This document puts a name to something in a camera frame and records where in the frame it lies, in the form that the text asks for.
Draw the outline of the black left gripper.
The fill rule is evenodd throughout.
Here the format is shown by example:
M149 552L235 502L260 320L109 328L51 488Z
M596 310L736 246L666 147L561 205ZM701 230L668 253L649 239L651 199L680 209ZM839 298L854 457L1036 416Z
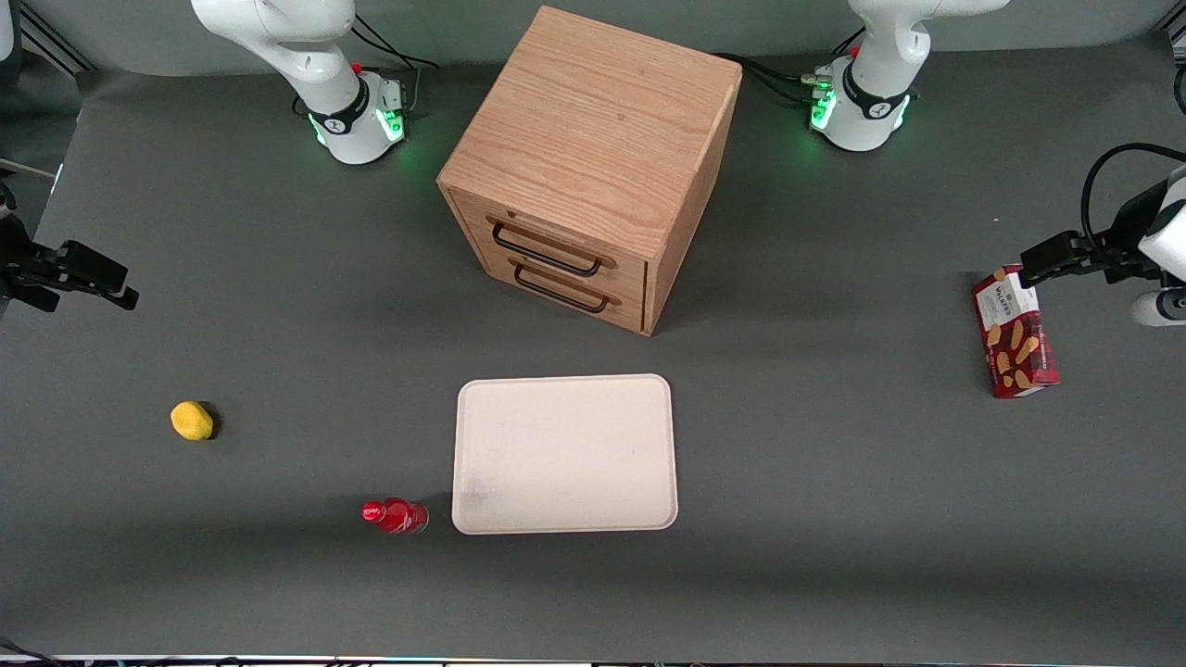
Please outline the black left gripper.
M1107 282L1124 282L1127 279L1162 282L1163 271L1139 250L1139 243L1156 220L1167 182L1158 182L1120 207L1107 231L1099 233L1097 241L1105 258ZM1082 231L1061 231L1041 244L1031 246L1020 254L1022 269L1019 280L1024 288L1059 277L1086 275L1097 271L1093 239Z

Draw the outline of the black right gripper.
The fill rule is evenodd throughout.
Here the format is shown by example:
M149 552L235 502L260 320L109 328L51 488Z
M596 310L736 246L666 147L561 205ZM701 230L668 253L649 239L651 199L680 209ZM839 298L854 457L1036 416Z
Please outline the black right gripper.
M1 184L1 300L17 300L28 307L52 313L60 296L46 286L46 252L27 235L21 220L15 216L15 195ZM57 249L57 288L62 292L84 292L100 296L119 309L132 311L139 292L127 286L128 269L111 258L93 250L88 244L70 240Z

